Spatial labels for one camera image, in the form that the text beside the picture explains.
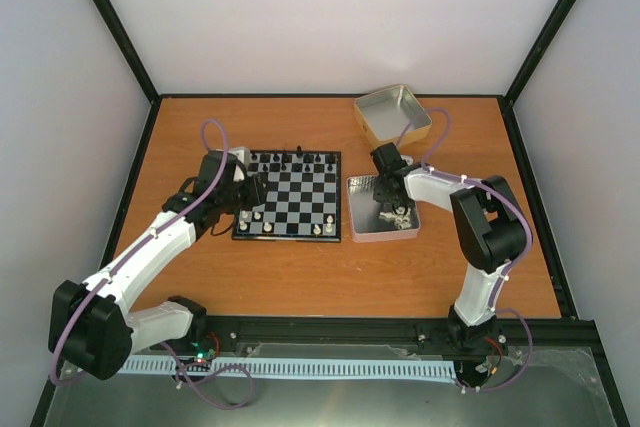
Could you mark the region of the gold square tin box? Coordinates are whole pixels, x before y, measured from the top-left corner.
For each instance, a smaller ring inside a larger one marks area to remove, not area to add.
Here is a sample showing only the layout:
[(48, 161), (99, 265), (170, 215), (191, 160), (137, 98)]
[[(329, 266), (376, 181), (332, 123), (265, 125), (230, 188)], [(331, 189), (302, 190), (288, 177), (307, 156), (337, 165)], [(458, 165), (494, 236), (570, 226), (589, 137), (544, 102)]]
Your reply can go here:
[(424, 107), (402, 84), (356, 98), (354, 117), (373, 149), (387, 143), (417, 142), (432, 126)]

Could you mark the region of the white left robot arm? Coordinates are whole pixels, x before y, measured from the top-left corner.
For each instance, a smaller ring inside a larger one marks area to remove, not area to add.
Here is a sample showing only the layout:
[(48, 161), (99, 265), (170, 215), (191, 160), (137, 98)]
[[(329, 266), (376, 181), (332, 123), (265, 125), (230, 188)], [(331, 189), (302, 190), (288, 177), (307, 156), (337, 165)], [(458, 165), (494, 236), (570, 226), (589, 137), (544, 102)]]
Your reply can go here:
[(258, 206), (266, 181), (250, 173), (257, 155), (245, 147), (212, 150), (199, 173), (170, 196), (151, 225), (117, 258), (81, 283), (54, 292), (48, 348), (92, 376), (114, 376), (130, 355), (176, 340), (186, 349), (208, 337), (206, 309), (183, 296), (133, 311), (150, 282), (181, 252), (213, 229), (220, 217)]

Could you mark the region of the silver embossed tin tray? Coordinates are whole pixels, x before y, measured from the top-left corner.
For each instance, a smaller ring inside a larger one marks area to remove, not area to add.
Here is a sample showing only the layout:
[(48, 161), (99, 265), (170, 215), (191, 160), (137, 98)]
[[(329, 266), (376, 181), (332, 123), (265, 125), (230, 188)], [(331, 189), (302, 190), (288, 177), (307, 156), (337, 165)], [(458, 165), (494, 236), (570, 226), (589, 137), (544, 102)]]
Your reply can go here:
[(374, 180), (374, 175), (364, 175), (349, 177), (346, 181), (353, 241), (367, 243), (415, 238), (421, 228), (415, 205), (397, 213), (390, 204), (376, 202)]

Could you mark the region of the black frame post left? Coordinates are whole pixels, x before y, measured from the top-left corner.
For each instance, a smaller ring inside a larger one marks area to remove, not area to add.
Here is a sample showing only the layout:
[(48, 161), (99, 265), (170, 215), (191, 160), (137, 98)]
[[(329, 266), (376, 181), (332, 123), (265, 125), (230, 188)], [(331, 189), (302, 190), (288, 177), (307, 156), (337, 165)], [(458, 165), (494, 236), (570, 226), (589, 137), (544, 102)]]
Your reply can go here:
[(155, 88), (153, 81), (144, 63), (139, 56), (124, 24), (121, 21), (111, 0), (92, 0), (105, 26), (109, 30), (114, 42), (119, 48), (131, 73), (137, 81), (144, 97), (151, 104), (155, 104), (160, 95)]

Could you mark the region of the black and silver chessboard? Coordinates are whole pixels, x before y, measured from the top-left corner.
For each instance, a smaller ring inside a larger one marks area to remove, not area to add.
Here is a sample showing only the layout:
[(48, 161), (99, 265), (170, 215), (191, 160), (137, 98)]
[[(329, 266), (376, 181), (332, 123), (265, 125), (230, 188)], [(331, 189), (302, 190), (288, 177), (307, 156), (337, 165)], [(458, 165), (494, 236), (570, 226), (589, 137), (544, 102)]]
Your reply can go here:
[[(248, 211), (248, 230), (238, 227), (240, 211), (235, 218), (231, 237), (234, 240), (341, 241), (341, 153), (331, 150), (303, 150), (302, 160), (294, 150), (251, 151), (249, 174), (262, 173), (267, 181), (265, 203)], [(261, 220), (254, 220), (261, 212)], [(328, 215), (334, 217), (334, 232), (325, 232)], [(264, 224), (273, 226), (264, 232)], [(313, 227), (322, 228), (320, 235)]]

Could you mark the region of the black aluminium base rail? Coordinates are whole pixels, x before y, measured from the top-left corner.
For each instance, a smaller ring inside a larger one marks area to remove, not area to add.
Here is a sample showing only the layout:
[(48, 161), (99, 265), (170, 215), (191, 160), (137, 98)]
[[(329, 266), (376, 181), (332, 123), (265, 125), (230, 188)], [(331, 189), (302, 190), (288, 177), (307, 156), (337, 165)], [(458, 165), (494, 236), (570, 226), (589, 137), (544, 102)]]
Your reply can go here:
[[(596, 345), (600, 337), (593, 321), (569, 318), (528, 319), (535, 346)], [(302, 343), (391, 345), (426, 351), (452, 346), (444, 318), (339, 318), (209, 316), (203, 343), (215, 335), (224, 352), (242, 344)]]

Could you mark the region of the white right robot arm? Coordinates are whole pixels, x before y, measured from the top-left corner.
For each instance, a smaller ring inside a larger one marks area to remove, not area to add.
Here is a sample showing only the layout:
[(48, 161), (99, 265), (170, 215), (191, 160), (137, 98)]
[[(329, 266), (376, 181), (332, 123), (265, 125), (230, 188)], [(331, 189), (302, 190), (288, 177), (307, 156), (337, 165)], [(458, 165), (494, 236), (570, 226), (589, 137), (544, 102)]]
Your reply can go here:
[(452, 348), (469, 352), (494, 326), (496, 305), (511, 270), (531, 250), (532, 229), (501, 176), (480, 180), (409, 164), (393, 143), (370, 153), (377, 170), (373, 199), (394, 210), (426, 203), (453, 215), (467, 269), (449, 309)]

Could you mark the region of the black frame post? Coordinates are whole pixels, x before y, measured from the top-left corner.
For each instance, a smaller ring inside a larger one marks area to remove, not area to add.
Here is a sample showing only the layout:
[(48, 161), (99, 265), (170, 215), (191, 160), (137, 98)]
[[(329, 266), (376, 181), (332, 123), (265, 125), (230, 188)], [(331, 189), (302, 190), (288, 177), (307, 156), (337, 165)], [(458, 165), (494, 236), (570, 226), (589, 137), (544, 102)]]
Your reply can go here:
[(144, 63), (139, 56), (124, 24), (121, 21), (111, 0), (92, 0), (105, 26), (109, 30), (114, 42), (119, 48), (131, 73), (137, 81), (144, 97), (151, 104), (155, 104), (160, 95), (155, 88), (153, 81)]
[(513, 108), (526, 85), (569, 16), (577, 0), (557, 0), (543, 24), (523, 63), (504, 95), (508, 107)]

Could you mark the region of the black frame post right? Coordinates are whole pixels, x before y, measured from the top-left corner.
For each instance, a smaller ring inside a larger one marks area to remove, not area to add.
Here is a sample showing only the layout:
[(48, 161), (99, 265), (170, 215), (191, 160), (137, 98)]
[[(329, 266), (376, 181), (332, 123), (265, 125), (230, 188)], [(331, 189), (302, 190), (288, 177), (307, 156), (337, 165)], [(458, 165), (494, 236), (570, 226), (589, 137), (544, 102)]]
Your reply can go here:
[(526, 85), (569, 16), (577, 0), (557, 0), (543, 24), (523, 63), (504, 95), (508, 107), (513, 108)]

